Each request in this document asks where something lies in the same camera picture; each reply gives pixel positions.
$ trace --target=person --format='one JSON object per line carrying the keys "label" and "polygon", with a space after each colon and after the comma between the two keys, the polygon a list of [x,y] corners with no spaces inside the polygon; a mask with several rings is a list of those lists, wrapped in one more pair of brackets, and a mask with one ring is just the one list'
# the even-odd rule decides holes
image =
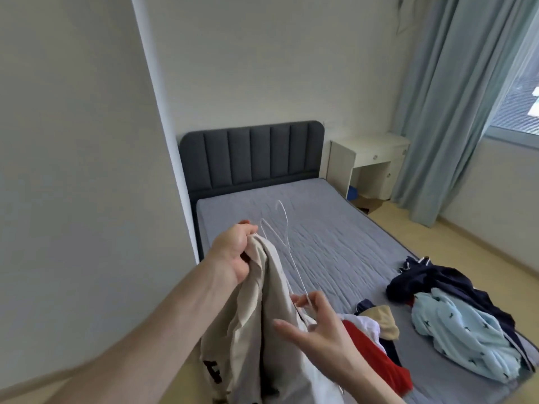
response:
{"label": "person", "polygon": [[[234,288],[246,278],[247,237],[257,229],[244,220],[219,234],[202,262],[142,324],[73,377],[47,404],[158,403]],[[309,298],[318,323],[302,332],[275,320],[280,336],[298,346],[357,402],[404,402],[363,359],[322,292],[291,298],[298,307]]]}

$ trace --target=nightstand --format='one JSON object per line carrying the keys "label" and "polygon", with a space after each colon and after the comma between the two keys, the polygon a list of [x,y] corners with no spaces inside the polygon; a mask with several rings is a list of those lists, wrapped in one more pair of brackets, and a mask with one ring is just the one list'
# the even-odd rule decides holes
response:
{"label": "nightstand", "polygon": [[332,140],[326,180],[345,198],[354,186],[361,196],[388,200],[409,146],[391,133]]}

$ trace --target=headboard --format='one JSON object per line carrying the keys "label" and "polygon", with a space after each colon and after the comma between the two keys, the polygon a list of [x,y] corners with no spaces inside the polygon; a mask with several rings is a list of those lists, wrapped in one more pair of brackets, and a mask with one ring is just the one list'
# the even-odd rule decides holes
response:
{"label": "headboard", "polygon": [[199,254],[196,216],[199,199],[316,178],[320,172],[323,142],[324,126],[319,121],[185,134],[179,142],[179,155],[195,220]]}

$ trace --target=wooden floor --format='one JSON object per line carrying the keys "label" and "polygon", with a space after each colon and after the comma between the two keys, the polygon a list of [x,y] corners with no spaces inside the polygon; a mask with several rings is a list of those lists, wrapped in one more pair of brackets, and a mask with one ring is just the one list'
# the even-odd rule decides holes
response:
{"label": "wooden floor", "polygon": [[[539,279],[506,262],[463,237],[446,225],[425,228],[408,220],[407,212],[384,203],[371,217],[417,255],[428,255],[436,264],[458,268],[479,288],[486,290],[495,305],[510,312],[517,328],[539,345]],[[61,384],[6,401],[9,404],[41,404]],[[210,403],[194,352],[161,400],[162,404]],[[539,375],[524,384],[506,403],[539,402]]]}

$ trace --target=gray mattress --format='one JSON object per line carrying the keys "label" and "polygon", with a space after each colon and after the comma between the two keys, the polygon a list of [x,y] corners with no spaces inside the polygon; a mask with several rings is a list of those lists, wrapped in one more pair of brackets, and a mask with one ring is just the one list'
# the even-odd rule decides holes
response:
{"label": "gray mattress", "polygon": [[[197,216],[204,252],[221,231],[242,219],[260,224],[263,217],[284,238],[285,216],[275,208],[277,200],[287,210],[289,240],[307,291],[321,289],[334,309],[342,313],[353,313],[362,299],[391,306],[401,331],[396,349],[414,382],[413,391],[405,397],[408,403],[495,403],[531,376],[522,368],[520,380],[503,385],[471,373],[437,353],[432,341],[412,328],[411,308],[393,304],[385,296],[385,287],[398,275],[397,268],[413,254],[323,179],[199,200]],[[286,249],[270,230],[266,229],[266,234],[279,251],[292,289],[302,293]],[[523,344],[530,360],[539,364],[535,347],[525,339]]]}

